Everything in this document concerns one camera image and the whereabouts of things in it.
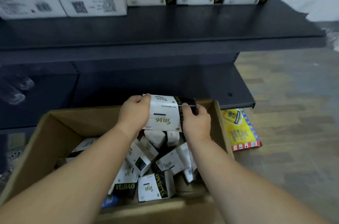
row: blue package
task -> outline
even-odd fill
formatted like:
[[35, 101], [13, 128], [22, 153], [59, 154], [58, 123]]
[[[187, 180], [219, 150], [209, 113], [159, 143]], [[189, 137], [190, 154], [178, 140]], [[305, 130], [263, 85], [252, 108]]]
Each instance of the blue package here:
[[110, 206], [117, 205], [119, 203], [119, 198], [116, 196], [107, 196], [102, 204], [101, 208], [106, 208]]

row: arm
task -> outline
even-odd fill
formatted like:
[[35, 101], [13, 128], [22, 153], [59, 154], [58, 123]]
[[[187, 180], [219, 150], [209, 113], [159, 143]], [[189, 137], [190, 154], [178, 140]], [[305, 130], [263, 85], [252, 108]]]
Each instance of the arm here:
[[330, 223], [294, 197], [234, 161], [210, 138], [210, 115], [183, 105], [183, 130], [207, 188], [226, 223]]
[[94, 145], [3, 205], [0, 223], [93, 223], [149, 114], [149, 95], [129, 98]]

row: yellow package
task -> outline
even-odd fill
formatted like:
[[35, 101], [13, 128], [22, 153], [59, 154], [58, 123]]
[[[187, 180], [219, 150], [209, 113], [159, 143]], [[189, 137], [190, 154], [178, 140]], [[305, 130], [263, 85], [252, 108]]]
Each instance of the yellow package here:
[[243, 109], [221, 110], [232, 151], [260, 147], [261, 141]]

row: floor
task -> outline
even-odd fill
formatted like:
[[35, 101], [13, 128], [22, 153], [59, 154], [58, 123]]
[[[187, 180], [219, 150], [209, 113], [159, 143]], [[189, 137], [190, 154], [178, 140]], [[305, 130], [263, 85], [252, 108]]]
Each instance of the floor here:
[[339, 223], [339, 52], [245, 52], [236, 66], [263, 146], [235, 159]]

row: hand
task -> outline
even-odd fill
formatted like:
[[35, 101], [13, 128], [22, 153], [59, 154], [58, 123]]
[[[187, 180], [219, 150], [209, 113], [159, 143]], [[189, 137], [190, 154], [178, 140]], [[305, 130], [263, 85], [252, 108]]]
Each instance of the hand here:
[[188, 104], [183, 103], [182, 113], [184, 116], [183, 131], [190, 143], [210, 139], [211, 117], [204, 106], [197, 104], [197, 115], [193, 115]]
[[146, 125], [150, 117], [151, 95], [131, 96], [121, 106], [116, 127], [131, 139]]

